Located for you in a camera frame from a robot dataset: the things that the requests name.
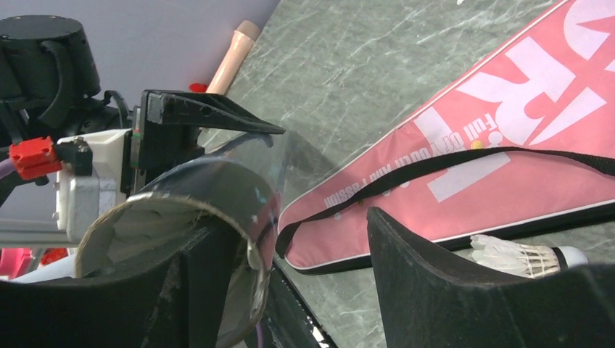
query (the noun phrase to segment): red clip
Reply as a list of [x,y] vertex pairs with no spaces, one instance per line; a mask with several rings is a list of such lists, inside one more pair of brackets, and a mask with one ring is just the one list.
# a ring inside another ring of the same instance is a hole
[[36,138],[13,144],[9,156],[23,180],[32,180],[62,170],[51,137]]
[[43,258],[41,259],[41,265],[47,266],[48,264],[61,260],[66,256],[68,256],[68,251],[66,248],[47,249],[45,251],[45,255],[43,255]]

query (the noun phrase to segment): gray marble floor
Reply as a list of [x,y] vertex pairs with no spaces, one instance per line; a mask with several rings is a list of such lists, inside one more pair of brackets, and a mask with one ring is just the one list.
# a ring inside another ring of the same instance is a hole
[[[343,165],[553,2],[282,0],[229,96]],[[295,173],[301,184],[285,200],[325,174]],[[573,245],[608,262],[615,225],[525,242]],[[285,268],[340,348],[386,346],[371,269]]]

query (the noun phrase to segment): purple cable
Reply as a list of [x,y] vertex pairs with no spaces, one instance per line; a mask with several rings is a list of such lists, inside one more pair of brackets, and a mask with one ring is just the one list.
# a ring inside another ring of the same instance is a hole
[[13,160],[10,157],[5,159],[4,161],[0,162],[0,179],[4,178],[10,173],[13,173],[16,170],[17,168],[15,168]]
[[260,321],[256,324],[256,341],[258,342],[258,348],[265,348],[265,338],[263,337],[263,326],[260,325]]

